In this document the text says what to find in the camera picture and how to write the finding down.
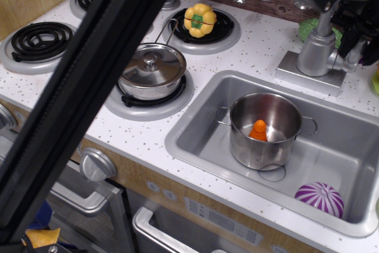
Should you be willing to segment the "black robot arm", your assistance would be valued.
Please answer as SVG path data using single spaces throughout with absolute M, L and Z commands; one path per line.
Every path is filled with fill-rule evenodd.
M 95 0 L 1 166 L 1 249 L 21 238 L 166 0 Z M 327 12 L 337 0 L 301 0 Z

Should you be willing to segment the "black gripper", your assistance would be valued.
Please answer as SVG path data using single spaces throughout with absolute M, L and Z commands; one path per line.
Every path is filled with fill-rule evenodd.
M 346 57 L 359 38 L 364 36 L 371 41 L 363 55 L 363 66 L 372 65 L 378 60 L 378 0 L 341 0 L 331 22 L 343 28 L 339 56 Z

